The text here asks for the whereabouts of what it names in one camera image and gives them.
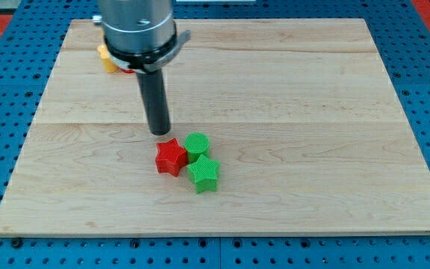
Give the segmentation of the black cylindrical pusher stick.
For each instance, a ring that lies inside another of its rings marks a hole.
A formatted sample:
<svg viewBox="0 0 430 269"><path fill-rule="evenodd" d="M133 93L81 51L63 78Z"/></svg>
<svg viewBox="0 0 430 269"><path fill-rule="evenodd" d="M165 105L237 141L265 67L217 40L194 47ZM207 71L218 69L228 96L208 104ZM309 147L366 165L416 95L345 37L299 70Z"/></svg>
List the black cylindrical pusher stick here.
<svg viewBox="0 0 430 269"><path fill-rule="evenodd" d="M137 73L137 82L146 112L149 131L164 135L171 128L166 91L161 69L150 73Z"/></svg>

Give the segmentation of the black clamp ring with bracket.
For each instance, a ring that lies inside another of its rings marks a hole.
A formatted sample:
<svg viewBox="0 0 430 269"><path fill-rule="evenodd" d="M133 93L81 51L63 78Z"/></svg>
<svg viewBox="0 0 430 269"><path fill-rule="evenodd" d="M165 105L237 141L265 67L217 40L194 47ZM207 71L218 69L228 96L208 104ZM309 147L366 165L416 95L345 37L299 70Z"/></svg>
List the black clamp ring with bracket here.
<svg viewBox="0 0 430 269"><path fill-rule="evenodd" d="M153 73L162 69L177 57L185 43L191 39L191 31L186 30L179 36L176 33L161 47L150 52L123 52L117 49L104 36L109 58L120 69L132 69L135 72Z"/></svg>

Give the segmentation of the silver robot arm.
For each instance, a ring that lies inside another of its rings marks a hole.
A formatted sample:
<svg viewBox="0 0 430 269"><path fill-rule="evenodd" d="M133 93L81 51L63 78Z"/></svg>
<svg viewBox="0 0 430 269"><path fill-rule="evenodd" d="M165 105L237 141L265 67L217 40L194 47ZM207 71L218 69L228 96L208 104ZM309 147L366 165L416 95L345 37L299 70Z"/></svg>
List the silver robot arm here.
<svg viewBox="0 0 430 269"><path fill-rule="evenodd" d="M150 132L168 133L163 67L190 40L190 31L178 33L171 0L98 0L97 5L93 23L102 27L113 63L136 72Z"/></svg>

